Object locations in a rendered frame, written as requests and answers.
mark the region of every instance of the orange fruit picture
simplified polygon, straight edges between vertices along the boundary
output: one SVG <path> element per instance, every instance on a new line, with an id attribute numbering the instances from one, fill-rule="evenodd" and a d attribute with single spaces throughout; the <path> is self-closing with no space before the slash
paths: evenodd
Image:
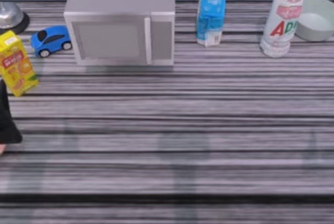
<path id="1" fill-rule="evenodd" d="M 17 64 L 17 70 L 23 75 L 31 72 L 32 71 L 32 66 L 29 62 L 29 59 L 25 58 L 21 62 L 19 62 Z"/>

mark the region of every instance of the white microwave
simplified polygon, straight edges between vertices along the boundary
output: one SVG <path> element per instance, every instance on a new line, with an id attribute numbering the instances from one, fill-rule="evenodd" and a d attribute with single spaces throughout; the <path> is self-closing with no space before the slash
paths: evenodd
<path id="1" fill-rule="evenodd" d="M 175 0 L 67 0 L 79 65 L 173 65 Z"/>

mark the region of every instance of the table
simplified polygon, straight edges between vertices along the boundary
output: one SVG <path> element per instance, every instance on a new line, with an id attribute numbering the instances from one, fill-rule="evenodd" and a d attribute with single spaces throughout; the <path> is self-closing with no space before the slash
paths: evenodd
<path id="1" fill-rule="evenodd" d="M 10 97 L 24 142 L 0 158 L 3 223 L 333 223 L 334 38 L 265 57 L 270 3 L 232 2 L 205 49 L 182 2 L 172 70 L 85 68 L 28 46 L 64 2 L 18 5 L 40 85 Z"/>

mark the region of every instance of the car window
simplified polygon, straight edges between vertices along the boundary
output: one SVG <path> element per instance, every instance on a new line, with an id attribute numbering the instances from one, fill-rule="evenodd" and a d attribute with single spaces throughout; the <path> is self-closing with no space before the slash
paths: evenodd
<path id="1" fill-rule="evenodd" d="M 51 42 L 59 40 L 59 39 L 61 39 L 63 37 L 65 37 L 65 35 L 54 35 L 54 36 L 51 36 L 48 39 L 46 39 L 43 44 L 45 45 L 45 44 L 51 43 Z"/>
<path id="2" fill-rule="evenodd" d="M 40 42 L 42 42 L 43 40 L 45 40 L 45 39 L 46 39 L 46 36 L 47 36 L 47 33 L 46 33 L 45 30 L 39 31 L 39 32 L 37 33 L 37 38 L 38 38 L 38 40 L 39 40 Z"/>

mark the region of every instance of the yellow juice box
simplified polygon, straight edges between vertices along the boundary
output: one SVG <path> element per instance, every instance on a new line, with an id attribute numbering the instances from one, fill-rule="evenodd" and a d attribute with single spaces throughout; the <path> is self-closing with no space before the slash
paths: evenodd
<path id="1" fill-rule="evenodd" d="M 38 85 L 27 52 L 12 31 L 0 36 L 0 72 L 7 87 L 17 97 Z"/>

